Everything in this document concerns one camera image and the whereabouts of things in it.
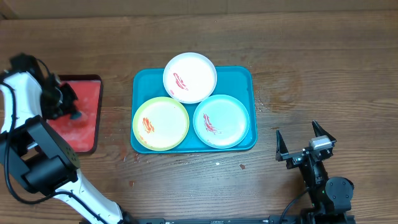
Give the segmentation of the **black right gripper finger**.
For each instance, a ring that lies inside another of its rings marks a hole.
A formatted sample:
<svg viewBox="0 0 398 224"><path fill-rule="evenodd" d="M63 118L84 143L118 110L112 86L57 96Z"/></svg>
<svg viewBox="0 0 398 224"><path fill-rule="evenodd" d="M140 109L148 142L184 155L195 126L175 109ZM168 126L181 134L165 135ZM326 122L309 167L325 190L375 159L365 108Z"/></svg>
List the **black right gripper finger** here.
<svg viewBox="0 0 398 224"><path fill-rule="evenodd" d="M325 131L316 120L312 121L312 127L313 127L313 131L315 133L316 137L320 137L320 136L327 136L328 139L332 142L335 143L336 142L336 138L334 138L330 133L328 133L327 131Z"/></svg>
<svg viewBox="0 0 398 224"><path fill-rule="evenodd" d="M276 147L275 159L276 161L284 161L289 155L289 151L278 129L276 130L276 142L277 142L277 147Z"/></svg>

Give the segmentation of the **yellow-green plate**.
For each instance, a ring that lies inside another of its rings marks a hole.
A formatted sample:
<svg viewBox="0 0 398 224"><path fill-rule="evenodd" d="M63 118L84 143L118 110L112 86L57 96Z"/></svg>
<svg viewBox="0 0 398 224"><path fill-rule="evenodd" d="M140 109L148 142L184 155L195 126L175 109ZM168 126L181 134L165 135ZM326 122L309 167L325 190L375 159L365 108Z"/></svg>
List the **yellow-green plate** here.
<svg viewBox="0 0 398 224"><path fill-rule="evenodd" d="M178 146L185 139L189 126L185 107L166 96L145 101L132 120L133 136L151 151L168 151Z"/></svg>

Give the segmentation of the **white plate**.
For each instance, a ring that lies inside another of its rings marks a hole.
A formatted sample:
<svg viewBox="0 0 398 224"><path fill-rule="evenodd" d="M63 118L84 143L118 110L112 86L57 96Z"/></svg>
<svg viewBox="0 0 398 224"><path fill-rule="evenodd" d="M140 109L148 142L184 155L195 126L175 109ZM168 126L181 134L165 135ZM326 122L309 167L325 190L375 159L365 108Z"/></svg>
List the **white plate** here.
<svg viewBox="0 0 398 224"><path fill-rule="evenodd" d="M163 84L175 100L194 104L208 98L217 84L217 71L204 55L186 52L176 55L164 68Z"/></svg>

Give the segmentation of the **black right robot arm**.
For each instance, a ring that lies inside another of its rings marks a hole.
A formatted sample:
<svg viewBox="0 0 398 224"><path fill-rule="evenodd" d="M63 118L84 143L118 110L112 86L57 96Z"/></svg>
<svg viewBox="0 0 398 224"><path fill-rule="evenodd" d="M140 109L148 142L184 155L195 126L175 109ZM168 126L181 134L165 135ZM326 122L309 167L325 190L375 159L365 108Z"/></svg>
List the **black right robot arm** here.
<svg viewBox="0 0 398 224"><path fill-rule="evenodd" d="M351 210L354 183L345 177L330 178L323 165L323 161L333 155L336 138L315 120L312 127L315 137L307 147L293 154L289 153L280 131L276 131L275 159L285 161L288 169L300 169L305 190L274 220L276 223L355 223L354 216L346 214ZM303 208L299 215L288 216L289 209L305 194L309 195L312 207Z"/></svg>

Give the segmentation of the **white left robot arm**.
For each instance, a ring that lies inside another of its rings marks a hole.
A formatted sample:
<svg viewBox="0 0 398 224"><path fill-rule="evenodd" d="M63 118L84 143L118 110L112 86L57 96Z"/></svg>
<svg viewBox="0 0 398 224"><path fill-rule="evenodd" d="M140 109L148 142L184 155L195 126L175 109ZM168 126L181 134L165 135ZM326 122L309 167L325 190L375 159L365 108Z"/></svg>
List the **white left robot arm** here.
<svg viewBox="0 0 398 224"><path fill-rule="evenodd" d="M26 205L59 199L86 223L136 223L83 175L75 151L47 122L81 116L72 87L52 72L44 75L45 64L32 55L19 54L9 61L11 68L1 72L1 164L9 193Z"/></svg>

